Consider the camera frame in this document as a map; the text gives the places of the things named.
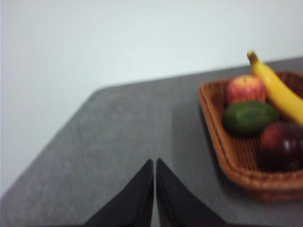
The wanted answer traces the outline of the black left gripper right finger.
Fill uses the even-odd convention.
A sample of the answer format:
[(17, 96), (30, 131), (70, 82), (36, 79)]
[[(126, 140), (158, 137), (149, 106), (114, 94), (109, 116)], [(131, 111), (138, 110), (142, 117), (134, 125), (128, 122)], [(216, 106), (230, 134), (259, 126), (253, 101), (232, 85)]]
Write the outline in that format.
[(191, 193), (160, 158), (156, 162), (156, 194), (162, 227), (227, 226), (227, 222)]

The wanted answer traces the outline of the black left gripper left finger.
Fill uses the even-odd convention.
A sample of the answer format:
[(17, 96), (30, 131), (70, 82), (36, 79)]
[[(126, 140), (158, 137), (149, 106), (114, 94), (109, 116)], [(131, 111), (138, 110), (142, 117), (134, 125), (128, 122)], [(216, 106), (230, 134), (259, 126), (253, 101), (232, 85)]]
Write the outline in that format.
[(125, 188), (86, 221), (84, 226), (149, 227), (153, 201), (153, 161), (149, 159)]

